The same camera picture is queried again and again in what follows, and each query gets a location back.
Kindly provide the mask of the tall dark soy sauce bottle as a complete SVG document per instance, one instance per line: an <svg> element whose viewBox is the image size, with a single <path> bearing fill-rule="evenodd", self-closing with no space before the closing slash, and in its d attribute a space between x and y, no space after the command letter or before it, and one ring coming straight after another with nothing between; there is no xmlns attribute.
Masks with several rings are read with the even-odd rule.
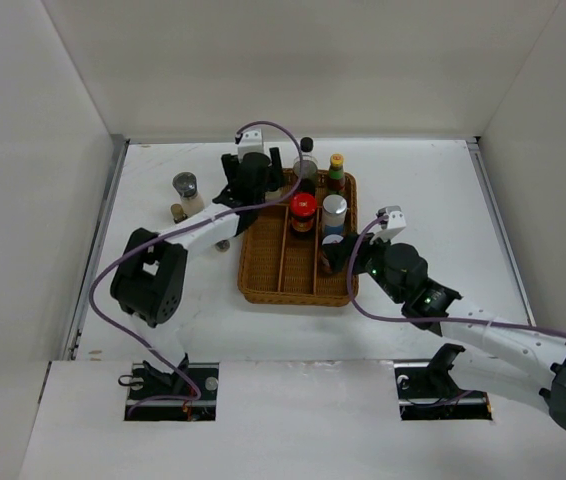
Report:
<svg viewBox="0 0 566 480"><path fill-rule="evenodd" d="M293 173L300 180L298 192L316 195L318 184L318 161L313 155L314 140L303 137L300 141L302 155L295 159Z"/></svg>

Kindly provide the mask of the black lid white powder jar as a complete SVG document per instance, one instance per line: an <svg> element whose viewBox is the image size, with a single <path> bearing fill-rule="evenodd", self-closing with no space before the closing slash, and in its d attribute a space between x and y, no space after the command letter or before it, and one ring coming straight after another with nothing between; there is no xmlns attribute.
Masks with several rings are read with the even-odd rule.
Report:
<svg viewBox="0 0 566 480"><path fill-rule="evenodd" d="M275 190L267 190L265 192L265 202L266 203L278 203L283 195L283 188L279 187Z"/></svg>

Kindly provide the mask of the red lid chili sauce jar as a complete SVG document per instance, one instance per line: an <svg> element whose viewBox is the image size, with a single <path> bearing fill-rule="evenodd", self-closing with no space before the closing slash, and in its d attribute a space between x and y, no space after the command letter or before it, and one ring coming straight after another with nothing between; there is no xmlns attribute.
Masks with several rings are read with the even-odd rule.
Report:
<svg viewBox="0 0 566 480"><path fill-rule="evenodd" d="M290 228L299 237L306 237L315 227L317 203L310 193L295 194L290 203Z"/></svg>

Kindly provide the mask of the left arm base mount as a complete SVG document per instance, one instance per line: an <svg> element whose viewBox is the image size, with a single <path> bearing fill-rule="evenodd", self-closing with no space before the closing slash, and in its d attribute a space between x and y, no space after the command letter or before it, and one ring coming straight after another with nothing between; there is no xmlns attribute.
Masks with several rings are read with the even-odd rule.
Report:
<svg viewBox="0 0 566 480"><path fill-rule="evenodd" d="M126 389L124 420L128 422L208 422L216 419L220 365L189 363L179 368L200 390L177 373L164 372L147 361L134 363L128 374L118 378Z"/></svg>

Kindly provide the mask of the small black lid spice jar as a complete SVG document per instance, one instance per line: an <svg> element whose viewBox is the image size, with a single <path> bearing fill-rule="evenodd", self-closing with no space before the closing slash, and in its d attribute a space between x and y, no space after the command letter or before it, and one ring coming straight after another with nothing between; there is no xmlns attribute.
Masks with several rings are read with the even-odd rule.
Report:
<svg viewBox="0 0 566 480"><path fill-rule="evenodd" d="M215 248L219 251L219 252L226 252L229 250L230 248L230 241L229 240L222 240L219 241L215 244Z"/></svg>

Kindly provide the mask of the white lid small sauce jar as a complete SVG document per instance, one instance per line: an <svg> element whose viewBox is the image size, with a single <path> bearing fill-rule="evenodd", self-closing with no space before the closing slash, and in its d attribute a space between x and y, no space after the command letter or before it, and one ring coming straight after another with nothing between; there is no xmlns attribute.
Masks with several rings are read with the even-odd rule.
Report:
<svg viewBox="0 0 566 480"><path fill-rule="evenodd" d="M319 249L319 266L326 275L339 273L344 265L344 254L341 243L344 237L330 234L323 238Z"/></svg>

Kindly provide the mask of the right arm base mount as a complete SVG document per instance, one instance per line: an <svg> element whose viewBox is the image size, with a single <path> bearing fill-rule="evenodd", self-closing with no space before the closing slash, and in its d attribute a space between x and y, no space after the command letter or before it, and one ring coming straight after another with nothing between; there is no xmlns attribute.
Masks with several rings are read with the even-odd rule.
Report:
<svg viewBox="0 0 566 480"><path fill-rule="evenodd" d="M394 375L403 421L492 420L485 392L463 390L450 376L453 361L465 351L444 344L429 360L394 363Z"/></svg>

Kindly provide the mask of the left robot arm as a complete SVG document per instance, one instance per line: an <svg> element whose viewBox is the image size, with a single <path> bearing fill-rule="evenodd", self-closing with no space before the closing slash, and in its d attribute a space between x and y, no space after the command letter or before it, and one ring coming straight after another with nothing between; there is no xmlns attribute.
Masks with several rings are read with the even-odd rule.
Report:
<svg viewBox="0 0 566 480"><path fill-rule="evenodd" d="M266 205L269 188L284 185L277 147L267 154L224 154L221 161L227 185L212 203L162 233L134 230L116 266L111 297L124 313L139 317L150 329L166 323L179 307L187 261L246 231Z"/></svg>

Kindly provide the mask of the clear cap salt grinder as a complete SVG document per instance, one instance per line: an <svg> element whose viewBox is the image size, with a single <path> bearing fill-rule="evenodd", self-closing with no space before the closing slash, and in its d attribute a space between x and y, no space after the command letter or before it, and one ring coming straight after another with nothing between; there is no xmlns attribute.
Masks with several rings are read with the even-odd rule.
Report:
<svg viewBox="0 0 566 480"><path fill-rule="evenodd" d="M184 213L192 217L205 208L205 201L199 193L197 177L192 172L180 172L174 176L172 185L177 191Z"/></svg>

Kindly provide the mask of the small yellow label bottle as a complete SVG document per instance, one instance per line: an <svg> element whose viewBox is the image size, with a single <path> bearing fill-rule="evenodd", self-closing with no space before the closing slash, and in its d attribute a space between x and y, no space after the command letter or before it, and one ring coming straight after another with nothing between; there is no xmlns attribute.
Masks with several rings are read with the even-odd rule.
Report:
<svg viewBox="0 0 566 480"><path fill-rule="evenodd" d="M188 219L187 213L183 209L183 206L179 203L175 203L170 206L170 213L175 224L181 223Z"/></svg>

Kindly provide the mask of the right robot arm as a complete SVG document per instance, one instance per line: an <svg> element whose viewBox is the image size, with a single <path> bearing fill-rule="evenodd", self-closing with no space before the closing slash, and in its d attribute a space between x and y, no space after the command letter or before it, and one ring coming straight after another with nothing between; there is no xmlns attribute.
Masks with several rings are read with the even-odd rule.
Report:
<svg viewBox="0 0 566 480"><path fill-rule="evenodd" d="M349 234L321 247L322 266L348 278L368 275L399 306L399 321L446 343L427 384L494 392L547 414L566 431L566 333L511 323L430 278L428 263L405 243Z"/></svg>

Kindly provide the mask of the green label yellow cap bottle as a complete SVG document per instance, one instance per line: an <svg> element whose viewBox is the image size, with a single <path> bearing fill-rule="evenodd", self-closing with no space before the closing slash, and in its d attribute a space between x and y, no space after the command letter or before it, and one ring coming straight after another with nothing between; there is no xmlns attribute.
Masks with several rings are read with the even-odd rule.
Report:
<svg viewBox="0 0 566 480"><path fill-rule="evenodd" d="M344 157L334 153L330 157L330 165L326 178L326 186L330 194L342 195L345 190Z"/></svg>

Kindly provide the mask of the silver lid white peppercorn jar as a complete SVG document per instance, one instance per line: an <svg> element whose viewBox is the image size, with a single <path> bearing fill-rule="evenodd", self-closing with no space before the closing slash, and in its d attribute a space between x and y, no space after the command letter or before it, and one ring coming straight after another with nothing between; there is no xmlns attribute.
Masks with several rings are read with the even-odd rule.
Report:
<svg viewBox="0 0 566 480"><path fill-rule="evenodd" d="M324 236L343 233L347 209L347 201L341 195L331 194L324 198L321 218Z"/></svg>

